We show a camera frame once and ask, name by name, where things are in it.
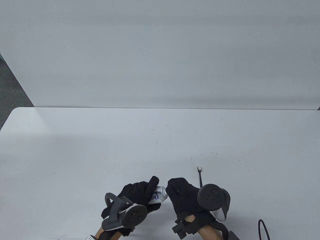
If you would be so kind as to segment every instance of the gray carpet floor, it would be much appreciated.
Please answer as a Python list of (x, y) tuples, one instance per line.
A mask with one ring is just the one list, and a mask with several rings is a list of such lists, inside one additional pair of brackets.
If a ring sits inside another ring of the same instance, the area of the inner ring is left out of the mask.
[(33, 104), (8, 65), (0, 59), (0, 129), (17, 107), (33, 107)]

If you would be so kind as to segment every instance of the white wall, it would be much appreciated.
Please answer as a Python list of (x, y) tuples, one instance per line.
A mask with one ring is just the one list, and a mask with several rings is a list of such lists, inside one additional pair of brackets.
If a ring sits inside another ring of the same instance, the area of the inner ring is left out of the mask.
[(11, 0), (0, 32), (35, 106), (320, 105), (319, 0)]

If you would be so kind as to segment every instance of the black glove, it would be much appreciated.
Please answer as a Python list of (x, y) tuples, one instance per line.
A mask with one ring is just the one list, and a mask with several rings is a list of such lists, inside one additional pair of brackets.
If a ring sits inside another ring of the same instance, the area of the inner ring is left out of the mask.
[[(198, 203), (199, 190), (199, 188), (194, 187), (184, 178), (170, 179), (168, 181), (168, 186), (165, 189), (173, 204), (178, 220), (184, 225), (184, 231), (189, 234), (195, 234), (197, 230), (216, 220), (208, 210), (200, 207)], [(190, 215), (194, 215), (196, 217), (192, 223), (184, 220)]]
[[(118, 195), (118, 197), (125, 196), (133, 203), (143, 205), (147, 208), (148, 213), (158, 210), (161, 206), (161, 203), (148, 205), (148, 202), (151, 200), (151, 197), (159, 184), (159, 179), (156, 176), (153, 176), (149, 182), (136, 182), (134, 184), (125, 185)], [(105, 208), (102, 211), (101, 217), (105, 219), (110, 214), (110, 207)], [(131, 232), (131, 228), (119, 228), (114, 230), (115, 232), (120, 232), (123, 236), (128, 236)]]
[(204, 211), (198, 203), (199, 188), (194, 187), (184, 178), (172, 178), (165, 189), (178, 219)]

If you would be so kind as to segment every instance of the human hand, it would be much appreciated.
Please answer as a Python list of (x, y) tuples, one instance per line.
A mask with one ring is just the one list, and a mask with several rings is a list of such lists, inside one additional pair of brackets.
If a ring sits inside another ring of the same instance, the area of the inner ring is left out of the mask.
[[(156, 176), (153, 176), (149, 182), (143, 181), (143, 182), (137, 182), (134, 184), (128, 184), (123, 187), (118, 197), (125, 196), (129, 200), (131, 200), (133, 203), (143, 205), (146, 207), (147, 212), (150, 213), (152, 211), (159, 209), (161, 206), (161, 203), (148, 205), (158, 183), (159, 183), (159, 179)], [(113, 205), (113, 202), (111, 203), (111, 205), (108, 205), (108, 207), (102, 211), (101, 217), (103, 219), (109, 216), (112, 205)], [(117, 231), (120, 232), (123, 236), (128, 236), (129, 233), (131, 232), (131, 229), (119, 228), (117, 229)]]
[(165, 189), (179, 220), (204, 211), (198, 203), (199, 188), (191, 185), (184, 178), (172, 178)]

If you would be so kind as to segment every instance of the silver can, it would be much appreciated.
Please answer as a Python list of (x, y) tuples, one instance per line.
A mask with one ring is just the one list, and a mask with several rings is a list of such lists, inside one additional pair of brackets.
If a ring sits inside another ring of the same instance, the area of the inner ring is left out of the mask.
[(157, 186), (148, 204), (162, 203), (167, 198), (168, 194), (165, 191), (165, 187)]

